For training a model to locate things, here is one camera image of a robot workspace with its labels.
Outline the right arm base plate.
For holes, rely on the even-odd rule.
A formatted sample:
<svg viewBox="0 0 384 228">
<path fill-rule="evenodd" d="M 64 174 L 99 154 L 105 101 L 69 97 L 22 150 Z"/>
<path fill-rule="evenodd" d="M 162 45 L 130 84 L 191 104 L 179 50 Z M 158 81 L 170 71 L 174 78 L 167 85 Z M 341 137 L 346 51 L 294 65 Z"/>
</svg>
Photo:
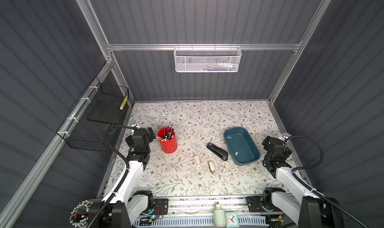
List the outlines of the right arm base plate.
<svg viewBox="0 0 384 228">
<path fill-rule="evenodd" d="M 271 209 L 268 206 L 265 206 L 265 203 L 263 203 L 263 196 L 250 196 L 246 197 L 245 199 L 249 212 L 256 213 L 256 212 L 273 212 L 274 209 Z"/>
</svg>

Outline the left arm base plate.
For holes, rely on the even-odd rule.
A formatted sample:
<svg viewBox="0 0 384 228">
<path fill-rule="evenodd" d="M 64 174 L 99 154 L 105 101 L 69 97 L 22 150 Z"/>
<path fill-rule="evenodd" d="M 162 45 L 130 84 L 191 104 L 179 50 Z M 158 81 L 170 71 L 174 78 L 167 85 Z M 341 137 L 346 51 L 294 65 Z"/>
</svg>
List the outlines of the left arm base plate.
<svg viewBox="0 0 384 228">
<path fill-rule="evenodd" d="M 164 216 L 168 214 L 169 199 L 154 199 L 154 204 L 146 209 L 141 215 L 149 216 Z"/>
</svg>

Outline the teal plastic tray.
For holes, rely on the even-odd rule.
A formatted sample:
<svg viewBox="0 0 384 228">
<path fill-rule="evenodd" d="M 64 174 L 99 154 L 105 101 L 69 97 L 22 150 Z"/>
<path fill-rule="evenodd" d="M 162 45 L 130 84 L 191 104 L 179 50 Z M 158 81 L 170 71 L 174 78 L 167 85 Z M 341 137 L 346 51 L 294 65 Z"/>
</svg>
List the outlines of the teal plastic tray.
<svg viewBox="0 0 384 228">
<path fill-rule="evenodd" d="M 260 159 L 260 151 L 245 128 L 233 127 L 225 130 L 224 139 L 236 165 L 245 166 Z"/>
</svg>

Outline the pink eraser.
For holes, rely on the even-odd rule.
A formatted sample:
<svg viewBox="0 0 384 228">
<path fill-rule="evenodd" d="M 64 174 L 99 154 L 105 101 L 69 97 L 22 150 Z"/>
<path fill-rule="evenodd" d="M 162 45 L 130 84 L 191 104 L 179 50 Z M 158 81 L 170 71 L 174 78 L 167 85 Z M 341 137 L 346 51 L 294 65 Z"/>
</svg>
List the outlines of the pink eraser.
<svg viewBox="0 0 384 228">
<path fill-rule="evenodd" d="M 199 159 L 199 156 L 195 155 L 195 156 L 194 156 L 194 159 L 195 159 L 195 163 L 196 163 L 197 167 L 199 167 L 200 164 L 201 164 L 200 159 Z"/>
</svg>

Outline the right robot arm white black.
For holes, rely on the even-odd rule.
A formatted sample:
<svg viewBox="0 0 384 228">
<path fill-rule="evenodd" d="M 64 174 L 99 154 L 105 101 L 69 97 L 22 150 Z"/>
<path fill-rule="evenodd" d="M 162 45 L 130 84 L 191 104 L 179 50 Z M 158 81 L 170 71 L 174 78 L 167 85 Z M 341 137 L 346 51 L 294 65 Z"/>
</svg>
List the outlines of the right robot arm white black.
<svg viewBox="0 0 384 228">
<path fill-rule="evenodd" d="M 308 185 L 286 162 L 292 154 L 287 146 L 291 138 L 289 135 L 280 139 L 267 136 L 262 142 L 267 151 L 263 166 L 287 191 L 265 188 L 261 207 L 269 212 L 281 210 L 299 228 L 344 228 L 342 211 L 337 208 L 339 203 Z"/>
</svg>

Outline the black stapler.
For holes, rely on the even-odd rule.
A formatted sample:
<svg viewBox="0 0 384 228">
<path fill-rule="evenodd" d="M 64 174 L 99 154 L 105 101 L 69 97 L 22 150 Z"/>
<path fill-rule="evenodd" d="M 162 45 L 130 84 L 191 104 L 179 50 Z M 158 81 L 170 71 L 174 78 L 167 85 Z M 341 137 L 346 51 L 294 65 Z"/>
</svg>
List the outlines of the black stapler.
<svg viewBox="0 0 384 228">
<path fill-rule="evenodd" d="M 218 156 L 223 161 L 228 160 L 229 154 L 224 149 L 222 149 L 222 148 L 220 148 L 220 147 L 218 147 L 212 143 L 208 143 L 206 147 L 208 150 L 210 150 L 212 153 L 214 153 L 216 156 Z"/>
</svg>

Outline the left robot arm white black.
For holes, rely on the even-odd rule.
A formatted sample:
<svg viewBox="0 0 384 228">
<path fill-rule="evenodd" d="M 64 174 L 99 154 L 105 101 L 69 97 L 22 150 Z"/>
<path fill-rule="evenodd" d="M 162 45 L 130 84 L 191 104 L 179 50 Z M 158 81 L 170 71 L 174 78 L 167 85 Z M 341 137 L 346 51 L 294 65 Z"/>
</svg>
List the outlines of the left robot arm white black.
<svg viewBox="0 0 384 228">
<path fill-rule="evenodd" d="M 107 138 L 109 131 L 115 128 L 133 130 L 128 141 L 134 151 L 127 156 L 112 146 Z M 88 211 L 88 228 L 131 228 L 142 212 L 153 208 L 151 192 L 131 193 L 148 164 L 151 152 L 149 144 L 155 139 L 152 128 L 116 125 L 105 130 L 105 144 L 124 161 L 126 167 L 108 195 L 91 205 Z"/>
</svg>

